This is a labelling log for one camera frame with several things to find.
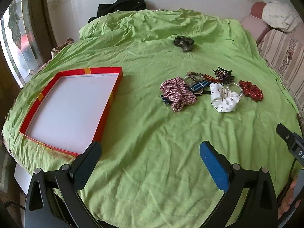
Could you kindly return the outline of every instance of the green bedsheet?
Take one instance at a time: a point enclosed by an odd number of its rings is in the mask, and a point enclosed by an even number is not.
[[[183,53],[173,46],[177,35],[193,38],[195,48]],[[300,133],[297,108],[239,21],[190,10],[115,12],[83,27],[80,38],[21,90],[5,122],[7,147],[30,173],[73,160],[19,134],[43,87],[58,71],[122,66],[101,159],[79,193],[94,217],[121,228],[199,227],[223,194],[200,158],[205,140],[244,169],[267,167],[276,194],[282,190],[293,157],[276,125]],[[218,113],[209,95],[179,113],[162,103],[163,81],[187,71],[214,75],[218,66],[256,84],[264,100],[243,97],[231,113]]]

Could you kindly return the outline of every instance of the black cable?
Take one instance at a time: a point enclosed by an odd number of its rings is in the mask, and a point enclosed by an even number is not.
[[[289,176],[288,176],[288,181],[287,181],[287,184],[285,185],[284,189],[282,190],[280,196],[278,197],[278,207],[281,206],[282,204],[282,201],[283,201],[283,198],[286,196],[286,193],[287,191],[289,190],[289,187],[292,183],[292,178],[291,178],[291,175],[292,175],[292,171],[293,171],[293,168],[294,168],[294,164],[296,162],[296,159],[293,160],[293,163],[291,165],[291,168],[290,168],[290,172],[289,172]]]

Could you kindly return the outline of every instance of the striped upholstery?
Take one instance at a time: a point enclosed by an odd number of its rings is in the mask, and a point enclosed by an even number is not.
[[[278,30],[269,31],[259,52],[285,79],[304,111],[304,46]]]

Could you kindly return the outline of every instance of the red polka dot scrunchie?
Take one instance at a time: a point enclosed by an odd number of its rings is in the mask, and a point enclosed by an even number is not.
[[[251,97],[253,101],[258,102],[264,99],[262,90],[256,85],[252,85],[250,81],[239,81],[239,86],[243,89],[246,97]]]

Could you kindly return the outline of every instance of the black hair clip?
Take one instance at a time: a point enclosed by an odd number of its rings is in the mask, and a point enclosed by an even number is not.
[[[173,103],[171,100],[165,98],[163,95],[161,95],[161,98],[162,98],[164,104],[166,104],[166,105],[171,105]]]
[[[231,75],[232,70],[226,70],[223,68],[218,67],[219,69],[213,70],[215,73],[215,76],[222,81],[223,84],[230,84],[234,81],[234,76]]]
[[[186,38],[185,36],[177,36],[173,40],[173,44],[177,47],[181,47],[183,52],[189,52],[193,49],[194,40]]]

